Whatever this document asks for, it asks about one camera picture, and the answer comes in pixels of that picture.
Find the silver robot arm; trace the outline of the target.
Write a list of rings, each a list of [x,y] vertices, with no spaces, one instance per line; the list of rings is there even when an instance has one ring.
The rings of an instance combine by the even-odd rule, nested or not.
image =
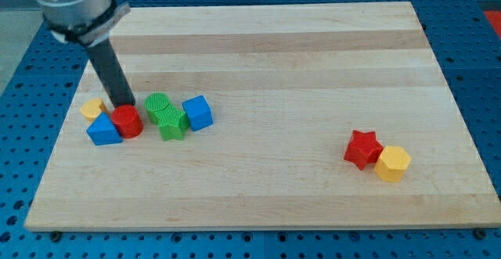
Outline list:
[[[94,47],[110,36],[127,15],[128,3],[116,0],[35,0],[56,40]]]

